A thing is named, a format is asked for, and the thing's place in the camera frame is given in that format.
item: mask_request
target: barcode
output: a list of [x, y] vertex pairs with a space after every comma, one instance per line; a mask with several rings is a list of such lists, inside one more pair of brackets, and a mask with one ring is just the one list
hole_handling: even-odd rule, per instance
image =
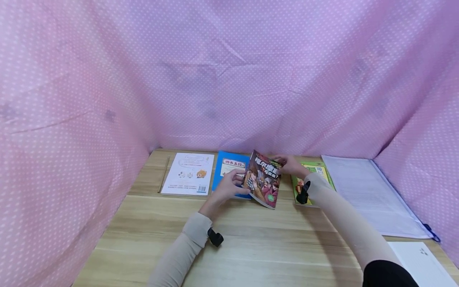
[[207, 186], [199, 186], [198, 187], [198, 192], [206, 192], [206, 187]]

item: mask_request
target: right hand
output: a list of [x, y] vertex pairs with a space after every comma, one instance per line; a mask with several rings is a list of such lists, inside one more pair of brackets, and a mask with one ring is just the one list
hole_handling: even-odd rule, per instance
[[304, 179], [311, 172], [302, 166], [292, 155], [278, 154], [273, 156], [273, 159], [284, 167], [277, 171], [277, 174], [291, 174], [299, 179]]

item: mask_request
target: pink curtain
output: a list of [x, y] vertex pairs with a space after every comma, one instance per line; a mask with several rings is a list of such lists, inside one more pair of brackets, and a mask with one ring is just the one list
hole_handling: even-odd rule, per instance
[[376, 157], [458, 264], [457, 15], [453, 0], [0, 1], [0, 285], [70, 286], [159, 146]]

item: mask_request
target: black sleeve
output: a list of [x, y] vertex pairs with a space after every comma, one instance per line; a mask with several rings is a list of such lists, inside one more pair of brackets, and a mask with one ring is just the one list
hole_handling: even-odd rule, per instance
[[386, 260], [370, 262], [364, 270], [363, 287], [419, 287], [400, 265]]

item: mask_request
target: white paper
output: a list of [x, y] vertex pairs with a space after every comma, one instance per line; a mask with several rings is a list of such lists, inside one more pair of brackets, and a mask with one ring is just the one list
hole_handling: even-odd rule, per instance
[[423, 242], [389, 242], [389, 245], [419, 287], [457, 287]]
[[322, 158], [336, 191], [382, 235], [431, 238], [372, 160]]
[[220, 176], [224, 176], [225, 174], [233, 171], [234, 169], [246, 169], [246, 163], [229, 158], [223, 158]]
[[177, 153], [161, 193], [207, 195], [213, 167], [213, 154]]

